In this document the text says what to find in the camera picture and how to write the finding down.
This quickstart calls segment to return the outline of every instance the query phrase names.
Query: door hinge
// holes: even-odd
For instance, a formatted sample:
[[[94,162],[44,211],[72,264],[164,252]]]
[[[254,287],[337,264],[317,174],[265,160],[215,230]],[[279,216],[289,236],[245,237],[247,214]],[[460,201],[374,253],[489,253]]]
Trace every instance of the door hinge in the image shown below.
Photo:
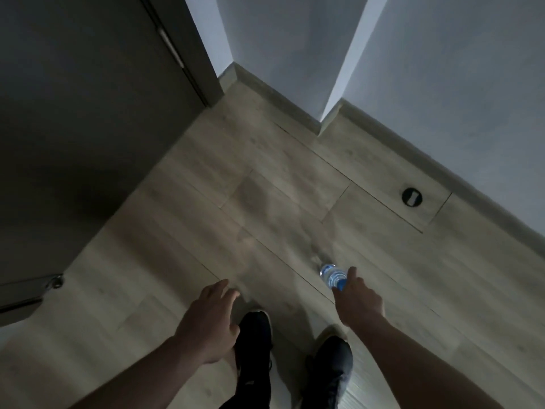
[[[168,34],[165,31],[165,29],[162,27],[157,27],[157,31],[159,35],[161,36],[161,38],[163,39],[163,41],[165,42],[165,44],[167,45],[168,49],[170,50],[170,53],[174,57],[174,60],[176,61],[176,63],[178,63],[178,65],[181,68],[184,68],[185,67],[184,62],[181,60],[180,55],[176,51],[176,47],[174,47],[174,45],[172,44],[172,41],[170,40],[170,37],[168,37]]]

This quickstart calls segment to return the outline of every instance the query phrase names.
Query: blue bottle cap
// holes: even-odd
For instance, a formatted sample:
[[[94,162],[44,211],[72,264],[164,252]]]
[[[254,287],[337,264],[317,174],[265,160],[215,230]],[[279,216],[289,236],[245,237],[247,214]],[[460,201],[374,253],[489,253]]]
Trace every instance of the blue bottle cap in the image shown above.
[[[339,280],[337,282],[337,289],[342,291],[342,289],[344,289],[345,284],[346,284],[346,279]]]

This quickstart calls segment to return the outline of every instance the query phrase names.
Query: shoe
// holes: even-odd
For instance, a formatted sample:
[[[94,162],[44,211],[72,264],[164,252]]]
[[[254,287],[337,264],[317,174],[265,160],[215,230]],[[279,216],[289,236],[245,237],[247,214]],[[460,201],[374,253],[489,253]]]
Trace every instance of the shoe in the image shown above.
[[[250,311],[239,324],[240,334],[235,343],[238,382],[236,395],[251,394],[253,399],[271,400],[270,351],[273,348],[273,328],[269,315],[262,310]]]
[[[301,409],[336,409],[352,373],[352,350],[342,332],[333,328],[321,337],[310,361],[309,384],[303,392]]]

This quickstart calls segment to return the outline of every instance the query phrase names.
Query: gray baseboard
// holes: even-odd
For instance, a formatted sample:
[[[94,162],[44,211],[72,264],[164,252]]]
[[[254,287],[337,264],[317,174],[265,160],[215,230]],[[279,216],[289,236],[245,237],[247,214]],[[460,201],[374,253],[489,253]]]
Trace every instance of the gray baseboard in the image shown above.
[[[237,63],[232,63],[223,75],[220,76],[220,84],[222,87],[226,85],[228,88],[236,80],[241,81],[264,98],[268,99],[274,106],[284,111],[316,135],[322,133],[331,121],[335,119],[338,113],[342,114],[370,135],[377,138],[386,147],[405,158],[411,164],[446,187],[446,189],[455,193],[483,216],[490,219],[501,229],[514,237],[514,239],[545,258],[544,236],[528,227],[513,214],[509,213],[485,194],[468,184],[464,179],[449,171],[443,165],[433,160],[429,155],[417,149],[417,147],[346,100],[340,99],[324,118],[323,123],[321,123],[299,108],[295,103],[282,96],[275,89],[265,84],[258,77],[251,74],[248,70],[242,68]]]

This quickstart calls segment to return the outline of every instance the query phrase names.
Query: hand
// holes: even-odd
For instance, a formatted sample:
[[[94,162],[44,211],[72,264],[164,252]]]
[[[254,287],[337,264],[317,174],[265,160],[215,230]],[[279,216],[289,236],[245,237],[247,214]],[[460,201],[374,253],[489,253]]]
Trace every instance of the hand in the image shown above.
[[[230,323],[233,303],[240,293],[228,289],[222,296],[228,283],[229,280],[221,280],[203,288],[174,335],[184,350],[196,353],[202,363],[220,360],[234,346],[240,333],[240,328]]]
[[[335,307],[341,322],[354,329],[367,316],[384,317],[382,297],[356,277],[356,267],[348,269],[347,282],[342,291],[333,287]]]

